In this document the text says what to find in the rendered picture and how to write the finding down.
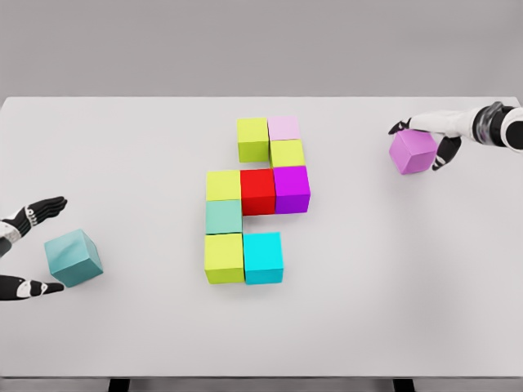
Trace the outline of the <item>orchid pink block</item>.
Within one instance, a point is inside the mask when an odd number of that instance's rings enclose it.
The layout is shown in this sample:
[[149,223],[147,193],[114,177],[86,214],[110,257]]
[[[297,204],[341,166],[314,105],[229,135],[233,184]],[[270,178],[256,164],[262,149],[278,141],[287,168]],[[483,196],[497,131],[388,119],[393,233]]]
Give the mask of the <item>orchid pink block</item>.
[[406,129],[393,138],[389,154],[401,175],[424,172],[434,163],[438,144],[428,132]]

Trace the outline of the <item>red block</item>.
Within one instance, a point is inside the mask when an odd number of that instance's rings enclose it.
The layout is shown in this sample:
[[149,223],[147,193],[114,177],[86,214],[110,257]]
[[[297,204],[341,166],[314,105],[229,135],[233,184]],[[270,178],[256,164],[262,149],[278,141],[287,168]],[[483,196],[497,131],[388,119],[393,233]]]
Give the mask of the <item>red block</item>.
[[271,168],[242,170],[240,184],[244,216],[275,214],[275,178]]

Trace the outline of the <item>purple block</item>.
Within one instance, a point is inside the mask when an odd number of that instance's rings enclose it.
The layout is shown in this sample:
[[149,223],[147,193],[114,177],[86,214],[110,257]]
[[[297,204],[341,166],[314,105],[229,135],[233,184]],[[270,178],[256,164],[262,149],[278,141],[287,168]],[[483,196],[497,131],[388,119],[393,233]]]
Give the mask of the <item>purple block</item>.
[[308,211],[311,199],[306,166],[275,167],[275,213],[294,214]]

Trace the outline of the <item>cyan block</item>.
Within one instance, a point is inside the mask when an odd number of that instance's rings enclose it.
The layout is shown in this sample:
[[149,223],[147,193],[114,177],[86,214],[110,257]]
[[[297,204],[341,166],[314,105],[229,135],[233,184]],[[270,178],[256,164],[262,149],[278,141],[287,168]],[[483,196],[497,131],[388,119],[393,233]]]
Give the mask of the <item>cyan block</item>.
[[243,245],[247,285],[283,281],[284,258],[280,232],[245,234]]

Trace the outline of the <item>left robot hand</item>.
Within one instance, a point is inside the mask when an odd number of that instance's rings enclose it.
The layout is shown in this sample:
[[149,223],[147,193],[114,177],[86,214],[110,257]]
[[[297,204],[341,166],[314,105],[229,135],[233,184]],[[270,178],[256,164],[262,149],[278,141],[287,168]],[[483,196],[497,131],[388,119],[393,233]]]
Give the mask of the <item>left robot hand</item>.
[[[23,206],[12,216],[0,219],[0,258],[35,226],[59,216],[68,200],[64,196],[47,198]],[[63,283],[45,283],[29,278],[0,274],[0,301],[24,301],[63,292]]]

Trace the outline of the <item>teal block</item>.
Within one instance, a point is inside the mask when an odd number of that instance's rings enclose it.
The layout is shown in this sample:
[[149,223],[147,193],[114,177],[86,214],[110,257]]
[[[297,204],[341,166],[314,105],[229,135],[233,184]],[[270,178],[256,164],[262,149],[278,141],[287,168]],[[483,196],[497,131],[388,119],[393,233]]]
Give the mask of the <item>teal block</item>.
[[51,276],[67,288],[103,274],[96,245],[82,229],[46,241],[44,251]]

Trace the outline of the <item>yellow-green block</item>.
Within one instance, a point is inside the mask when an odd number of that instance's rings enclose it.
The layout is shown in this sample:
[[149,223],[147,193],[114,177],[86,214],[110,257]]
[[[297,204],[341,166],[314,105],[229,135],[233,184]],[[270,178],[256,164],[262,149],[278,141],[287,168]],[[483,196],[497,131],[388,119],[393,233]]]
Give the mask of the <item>yellow-green block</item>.
[[240,170],[208,171],[206,200],[226,201],[241,199]]
[[241,163],[269,160],[267,118],[239,118],[236,122],[238,155]]
[[305,165],[306,161],[301,140],[272,140],[270,142],[271,167],[298,167]]
[[210,284],[244,282],[243,235],[206,235],[204,240],[204,271]]

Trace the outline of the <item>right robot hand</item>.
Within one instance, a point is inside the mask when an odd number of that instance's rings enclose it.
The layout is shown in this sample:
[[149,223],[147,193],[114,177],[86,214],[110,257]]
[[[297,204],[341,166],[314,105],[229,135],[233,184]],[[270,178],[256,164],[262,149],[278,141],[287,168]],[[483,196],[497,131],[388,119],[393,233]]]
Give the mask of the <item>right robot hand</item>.
[[436,111],[414,115],[397,122],[387,133],[394,135],[407,129],[442,135],[431,169],[436,172],[449,164],[457,155],[462,145],[463,134],[457,128],[456,111]]

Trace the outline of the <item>mint green block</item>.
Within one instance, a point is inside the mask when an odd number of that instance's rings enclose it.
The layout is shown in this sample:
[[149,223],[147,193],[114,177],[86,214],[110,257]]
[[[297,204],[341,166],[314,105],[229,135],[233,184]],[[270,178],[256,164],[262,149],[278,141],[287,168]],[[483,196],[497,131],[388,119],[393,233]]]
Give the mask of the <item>mint green block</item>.
[[205,234],[237,234],[243,231],[242,205],[239,199],[207,201]]

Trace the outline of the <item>pale pink block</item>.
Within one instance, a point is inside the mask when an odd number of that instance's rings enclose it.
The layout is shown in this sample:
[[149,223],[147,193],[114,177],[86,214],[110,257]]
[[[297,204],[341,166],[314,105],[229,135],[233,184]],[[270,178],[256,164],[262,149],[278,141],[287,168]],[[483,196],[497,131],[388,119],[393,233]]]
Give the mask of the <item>pale pink block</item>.
[[297,140],[301,138],[297,116],[272,116],[267,118],[270,141]]

